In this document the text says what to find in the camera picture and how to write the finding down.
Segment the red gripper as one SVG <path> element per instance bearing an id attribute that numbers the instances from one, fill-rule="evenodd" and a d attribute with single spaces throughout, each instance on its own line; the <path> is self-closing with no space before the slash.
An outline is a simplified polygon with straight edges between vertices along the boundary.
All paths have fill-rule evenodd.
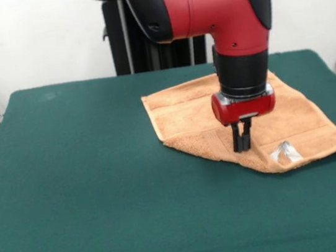
<path id="1" fill-rule="evenodd" d="M 264 92 L 255 97 L 229 98 L 221 92 L 211 96 L 211 107 L 216 120 L 225 126 L 231 124 L 234 152 L 250 150 L 251 117 L 270 113 L 274 109 L 275 99 L 273 86 L 269 83 Z M 239 121 L 243 123 L 242 136 L 239 133 Z"/>

